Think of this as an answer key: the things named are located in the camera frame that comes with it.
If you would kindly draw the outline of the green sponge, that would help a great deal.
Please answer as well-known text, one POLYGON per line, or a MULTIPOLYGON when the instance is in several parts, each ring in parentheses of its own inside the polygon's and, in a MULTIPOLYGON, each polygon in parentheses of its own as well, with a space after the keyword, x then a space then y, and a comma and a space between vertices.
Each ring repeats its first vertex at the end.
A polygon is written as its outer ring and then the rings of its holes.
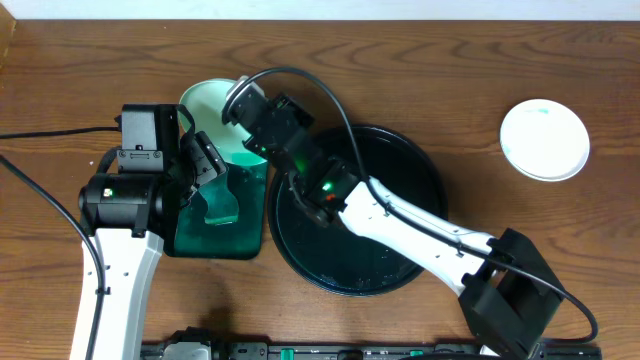
POLYGON ((227 173, 201 186, 199 194, 206 202, 204 221, 207 225, 218 226, 238 220, 239 204, 229 190, 227 173))

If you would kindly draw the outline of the mint plate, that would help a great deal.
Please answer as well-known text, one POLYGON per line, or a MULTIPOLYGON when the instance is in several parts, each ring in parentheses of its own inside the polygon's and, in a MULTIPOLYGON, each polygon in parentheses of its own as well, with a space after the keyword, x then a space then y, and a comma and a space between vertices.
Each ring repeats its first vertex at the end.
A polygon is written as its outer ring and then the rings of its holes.
POLYGON ((189 87, 181 96, 184 105, 195 120, 195 132, 204 131, 220 156, 227 163, 253 167, 266 162, 244 147, 250 134, 240 125, 222 123, 222 109, 236 80, 216 78, 189 87))

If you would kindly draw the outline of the white plate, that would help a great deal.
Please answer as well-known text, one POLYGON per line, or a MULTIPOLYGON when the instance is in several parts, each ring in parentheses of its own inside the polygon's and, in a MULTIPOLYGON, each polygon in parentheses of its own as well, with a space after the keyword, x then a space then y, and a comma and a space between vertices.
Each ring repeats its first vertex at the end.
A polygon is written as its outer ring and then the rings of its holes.
POLYGON ((577 175, 591 148, 580 117, 548 99, 530 99, 511 108, 501 123, 499 142, 511 166, 542 182, 560 182, 577 175))

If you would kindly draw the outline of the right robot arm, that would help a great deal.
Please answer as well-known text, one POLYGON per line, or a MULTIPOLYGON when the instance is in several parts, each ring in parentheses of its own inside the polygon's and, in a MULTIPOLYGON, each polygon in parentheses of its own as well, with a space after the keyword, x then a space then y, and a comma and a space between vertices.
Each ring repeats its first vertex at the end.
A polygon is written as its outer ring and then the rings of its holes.
POLYGON ((525 359, 561 303, 561 284, 533 242, 507 229, 472 231, 402 199, 379 180, 324 152, 313 119, 285 95, 250 90, 230 106, 246 148, 283 172, 294 204, 320 226, 334 222, 429 271, 458 297, 471 332, 504 359, 525 359))

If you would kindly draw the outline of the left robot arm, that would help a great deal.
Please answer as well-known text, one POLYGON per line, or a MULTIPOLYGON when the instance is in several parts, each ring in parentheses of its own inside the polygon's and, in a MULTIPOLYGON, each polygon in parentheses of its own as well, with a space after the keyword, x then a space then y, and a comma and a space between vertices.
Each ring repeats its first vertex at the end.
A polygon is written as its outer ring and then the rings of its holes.
POLYGON ((163 255, 212 258, 205 218, 193 201, 228 166, 205 132, 153 135, 106 152, 79 194, 84 269, 73 359, 136 359, 151 283, 163 255))

